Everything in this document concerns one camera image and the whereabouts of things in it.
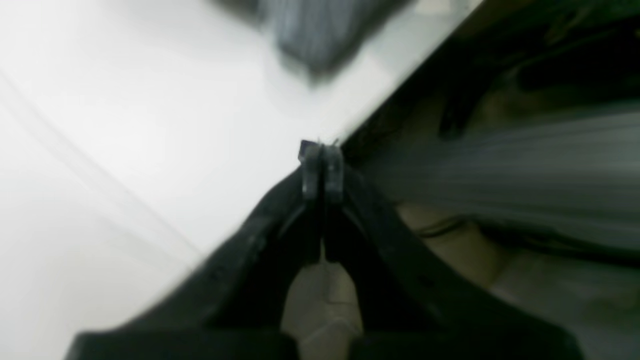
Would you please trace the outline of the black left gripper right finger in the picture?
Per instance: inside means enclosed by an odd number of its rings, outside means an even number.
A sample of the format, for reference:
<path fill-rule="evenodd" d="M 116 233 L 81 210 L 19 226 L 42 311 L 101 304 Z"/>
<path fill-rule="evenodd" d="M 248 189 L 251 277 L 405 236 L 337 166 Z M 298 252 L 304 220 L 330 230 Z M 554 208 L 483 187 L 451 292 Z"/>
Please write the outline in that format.
<path fill-rule="evenodd" d="M 327 258 L 352 278 L 364 332 L 350 360 L 582 360 L 576 339 L 471 283 L 323 148 Z"/>

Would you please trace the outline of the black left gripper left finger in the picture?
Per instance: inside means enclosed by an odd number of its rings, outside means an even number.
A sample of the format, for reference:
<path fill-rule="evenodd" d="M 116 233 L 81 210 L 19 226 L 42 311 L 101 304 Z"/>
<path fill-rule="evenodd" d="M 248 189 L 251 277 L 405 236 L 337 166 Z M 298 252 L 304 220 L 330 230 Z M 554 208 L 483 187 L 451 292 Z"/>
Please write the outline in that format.
<path fill-rule="evenodd" d="M 176 289 L 121 326 L 80 333 L 66 359 L 299 359 L 281 317 L 298 271 L 320 255 L 323 146 L 303 141 L 299 159 Z"/>

